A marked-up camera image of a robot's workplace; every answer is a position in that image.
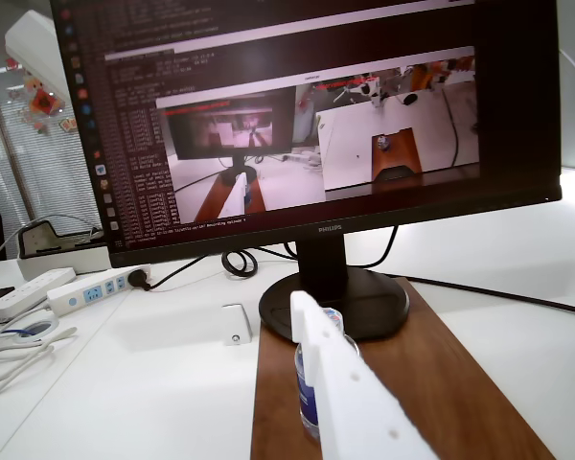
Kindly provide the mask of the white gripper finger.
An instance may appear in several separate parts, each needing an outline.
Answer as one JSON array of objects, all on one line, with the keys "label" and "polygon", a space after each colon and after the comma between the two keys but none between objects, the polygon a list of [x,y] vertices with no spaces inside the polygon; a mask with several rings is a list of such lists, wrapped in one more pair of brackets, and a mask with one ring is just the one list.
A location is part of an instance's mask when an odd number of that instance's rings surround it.
[{"label": "white gripper finger", "polygon": [[325,459],[435,459],[399,401],[344,333],[342,316],[305,291],[290,295],[303,425]]}]

